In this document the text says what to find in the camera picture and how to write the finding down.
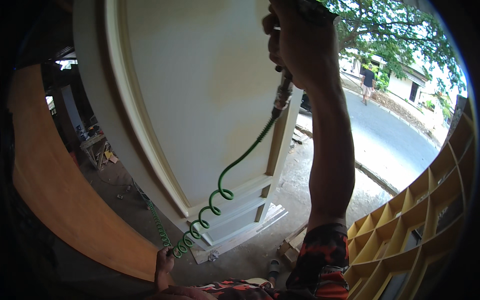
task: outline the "foot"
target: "foot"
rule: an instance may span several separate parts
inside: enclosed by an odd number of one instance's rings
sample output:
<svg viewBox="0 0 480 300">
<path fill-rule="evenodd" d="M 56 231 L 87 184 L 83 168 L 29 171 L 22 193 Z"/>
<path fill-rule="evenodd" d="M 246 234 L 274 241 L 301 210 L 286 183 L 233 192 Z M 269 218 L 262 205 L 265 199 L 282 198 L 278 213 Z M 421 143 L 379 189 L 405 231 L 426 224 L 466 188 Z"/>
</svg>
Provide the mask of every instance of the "foot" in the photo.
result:
<svg viewBox="0 0 480 300">
<path fill-rule="evenodd" d="M 268 276 L 267 279 L 272 284 L 272 288 L 275 287 L 276 279 L 278 278 L 278 274 L 280 273 L 280 263 L 276 259 L 272 259 L 270 261 L 270 265 L 268 267 Z"/>
</svg>

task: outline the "dirt ground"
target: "dirt ground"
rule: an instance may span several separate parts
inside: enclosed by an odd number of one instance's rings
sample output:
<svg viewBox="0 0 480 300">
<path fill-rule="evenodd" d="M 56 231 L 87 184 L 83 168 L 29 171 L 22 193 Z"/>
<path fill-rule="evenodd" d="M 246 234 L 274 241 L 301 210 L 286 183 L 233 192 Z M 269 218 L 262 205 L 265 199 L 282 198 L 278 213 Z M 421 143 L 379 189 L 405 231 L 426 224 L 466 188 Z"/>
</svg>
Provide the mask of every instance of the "dirt ground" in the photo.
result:
<svg viewBox="0 0 480 300">
<path fill-rule="evenodd" d="M 383 107 L 388 108 L 389 110 L 393 111 L 397 115 L 401 116 L 405 119 L 408 123 L 410 123 L 413 127 L 417 128 L 425 135 L 429 136 L 437 145 L 442 145 L 440 141 L 432 134 L 432 132 L 425 126 L 424 123 L 419 121 L 411 112 L 406 110 L 404 107 L 396 103 L 392 100 L 387 94 L 382 91 L 375 91 L 372 95 L 372 99 L 375 102 L 381 104 Z"/>
</svg>

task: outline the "white door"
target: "white door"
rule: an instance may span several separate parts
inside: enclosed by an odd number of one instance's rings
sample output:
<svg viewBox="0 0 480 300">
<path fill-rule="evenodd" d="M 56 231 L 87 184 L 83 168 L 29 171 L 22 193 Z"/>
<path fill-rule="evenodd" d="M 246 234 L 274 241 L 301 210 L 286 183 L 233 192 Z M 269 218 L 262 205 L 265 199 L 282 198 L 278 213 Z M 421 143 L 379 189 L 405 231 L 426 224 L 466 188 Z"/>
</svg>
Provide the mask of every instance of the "white door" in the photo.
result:
<svg viewBox="0 0 480 300">
<path fill-rule="evenodd" d="M 268 0 L 76 1 L 74 41 L 82 81 L 108 141 L 154 204 L 182 231 L 217 189 L 218 176 L 266 125 L 280 73 L 268 59 Z M 230 170 L 204 249 L 262 222 L 300 106 Z"/>
</svg>

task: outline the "hand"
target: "hand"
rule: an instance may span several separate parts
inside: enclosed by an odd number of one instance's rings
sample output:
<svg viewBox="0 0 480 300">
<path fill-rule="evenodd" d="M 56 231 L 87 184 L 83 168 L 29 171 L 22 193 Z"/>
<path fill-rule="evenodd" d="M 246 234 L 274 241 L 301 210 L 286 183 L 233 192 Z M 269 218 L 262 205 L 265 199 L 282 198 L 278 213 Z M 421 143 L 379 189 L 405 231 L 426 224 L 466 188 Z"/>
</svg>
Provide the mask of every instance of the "hand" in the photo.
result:
<svg viewBox="0 0 480 300">
<path fill-rule="evenodd" d="M 307 92 L 325 92 L 332 87 L 341 91 L 335 27 L 306 22 L 293 0 L 270 2 L 271 14 L 263 19 L 264 31 L 270 35 L 270 60 L 286 66 L 293 75 L 293 83 Z M 280 31 L 274 30 L 278 22 Z"/>
<path fill-rule="evenodd" d="M 174 256 L 167 256 L 170 249 L 173 247 L 165 247 L 156 253 L 155 287 L 158 292 L 168 288 L 167 274 L 172 271 L 174 264 Z"/>
</svg>

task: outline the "shorts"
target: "shorts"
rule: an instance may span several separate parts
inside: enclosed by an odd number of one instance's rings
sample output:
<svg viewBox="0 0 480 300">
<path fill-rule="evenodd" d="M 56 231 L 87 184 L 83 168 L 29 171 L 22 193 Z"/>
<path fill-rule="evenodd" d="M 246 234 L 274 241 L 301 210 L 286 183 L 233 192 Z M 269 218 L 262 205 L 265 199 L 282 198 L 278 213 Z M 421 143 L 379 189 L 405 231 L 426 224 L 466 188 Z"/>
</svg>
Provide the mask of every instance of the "shorts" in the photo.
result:
<svg viewBox="0 0 480 300">
<path fill-rule="evenodd" d="M 373 88 L 371 86 L 363 85 L 363 94 L 367 97 L 372 95 Z"/>
</svg>

